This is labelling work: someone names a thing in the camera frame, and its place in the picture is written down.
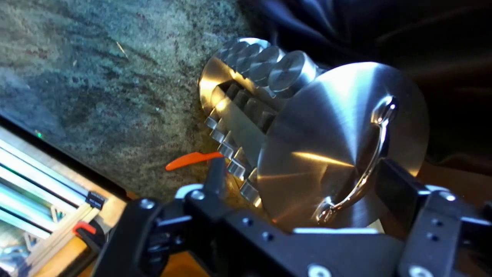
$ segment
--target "stainless steel disc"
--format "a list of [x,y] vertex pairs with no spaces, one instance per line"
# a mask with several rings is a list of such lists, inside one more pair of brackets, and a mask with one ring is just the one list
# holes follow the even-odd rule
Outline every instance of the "stainless steel disc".
[[428,144],[419,87],[380,63],[320,75],[280,111],[259,158],[257,189],[280,226],[366,226],[382,215],[371,191],[380,157],[417,174]]

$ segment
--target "metal handle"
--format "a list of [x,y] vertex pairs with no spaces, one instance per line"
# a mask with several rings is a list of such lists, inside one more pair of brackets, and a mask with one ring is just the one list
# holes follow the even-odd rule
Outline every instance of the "metal handle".
[[388,154],[389,127],[396,112],[397,112],[397,101],[392,95],[385,97],[382,103],[376,107],[376,111],[372,112],[371,121],[377,124],[377,127],[380,129],[380,135],[368,167],[356,181],[356,186],[352,188],[352,191],[343,200],[340,200],[339,203],[334,203],[331,195],[325,197],[313,214],[314,221],[317,223],[331,221],[337,215],[337,211],[356,203],[366,192],[368,189],[366,184],[371,174],[374,172],[380,158],[386,157]]

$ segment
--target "stone surface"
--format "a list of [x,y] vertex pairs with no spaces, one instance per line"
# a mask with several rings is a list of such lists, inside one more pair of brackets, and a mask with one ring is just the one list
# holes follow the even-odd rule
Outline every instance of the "stone surface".
[[0,112],[140,195],[170,200],[214,146],[197,80],[226,41],[253,35],[234,0],[3,0]]

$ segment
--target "orange pointer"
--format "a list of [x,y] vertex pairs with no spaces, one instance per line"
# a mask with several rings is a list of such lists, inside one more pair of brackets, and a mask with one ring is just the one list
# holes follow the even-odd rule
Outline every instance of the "orange pointer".
[[202,163],[202,161],[208,161],[208,160],[214,160],[214,158],[222,158],[223,155],[220,152],[190,152],[186,155],[182,155],[176,160],[173,160],[171,163],[166,164],[166,171],[176,171],[180,167],[186,167],[196,163]]

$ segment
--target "bolt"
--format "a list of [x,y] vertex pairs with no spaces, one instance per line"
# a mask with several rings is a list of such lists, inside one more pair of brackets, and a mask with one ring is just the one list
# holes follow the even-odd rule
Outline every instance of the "bolt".
[[451,194],[449,191],[442,191],[440,195],[445,197],[448,201],[457,200],[457,197],[454,194]]
[[328,268],[316,264],[316,263],[309,264],[308,275],[309,277],[332,277],[332,274],[329,272]]
[[265,241],[273,241],[274,240],[274,234],[273,232],[263,232],[262,234]]
[[251,220],[249,217],[245,217],[245,218],[243,218],[243,224],[251,226],[251,224],[253,224],[253,220]]
[[202,201],[205,198],[203,191],[193,191],[191,198]]
[[142,209],[153,209],[156,206],[156,201],[150,200],[150,198],[142,198],[140,200],[140,208]]
[[432,277],[432,272],[428,268],[419,266],[419,264],[412,264],[409,268],[409,275],[411,277]]
[[174,238],[174,243],[176,244],[183,244],[185,241],[183,241],[183,237],[182,235],[177,235],[176,238]]

